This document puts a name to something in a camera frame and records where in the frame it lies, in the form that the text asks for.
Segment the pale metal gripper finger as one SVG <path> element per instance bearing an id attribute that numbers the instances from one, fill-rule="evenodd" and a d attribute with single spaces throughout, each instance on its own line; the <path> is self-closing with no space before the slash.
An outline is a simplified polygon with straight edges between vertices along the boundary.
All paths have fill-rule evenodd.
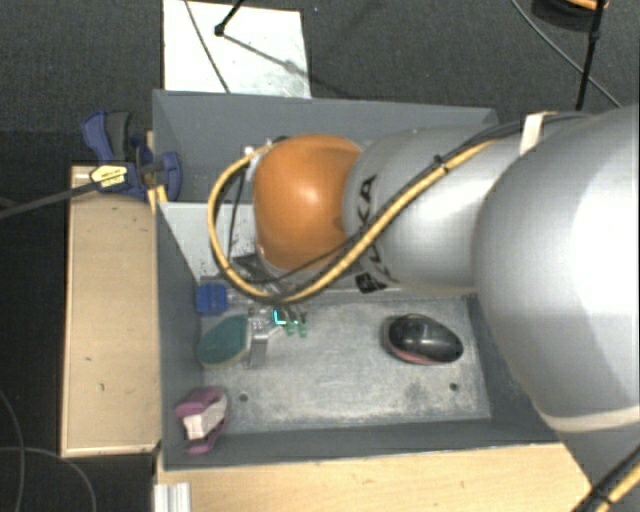
<path id="1" fill-rule="evenodd" d="M 247 360 L 249 369 L 261 368 L 266 363 L 270 332 L 271 327 L 267 323 L 254 320 L 249 322 L 250 343 Z"/>

